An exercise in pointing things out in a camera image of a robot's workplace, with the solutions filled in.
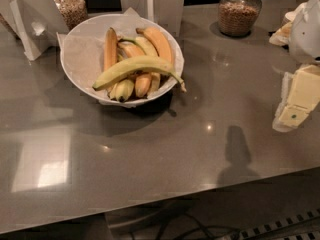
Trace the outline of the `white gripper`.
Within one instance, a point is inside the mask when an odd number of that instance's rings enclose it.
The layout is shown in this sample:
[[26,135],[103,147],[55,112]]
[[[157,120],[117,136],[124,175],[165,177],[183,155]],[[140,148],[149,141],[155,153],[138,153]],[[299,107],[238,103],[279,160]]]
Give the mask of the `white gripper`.
[[[320,0],[308,0],[285,14],[282,26],[269,42],[285,46],[304,64],[320,63]],[[320,102],[320,67],[302,65],[294,74],[286,72],[282,79],[281,102],[272,127],[279,132],[297,129]]]

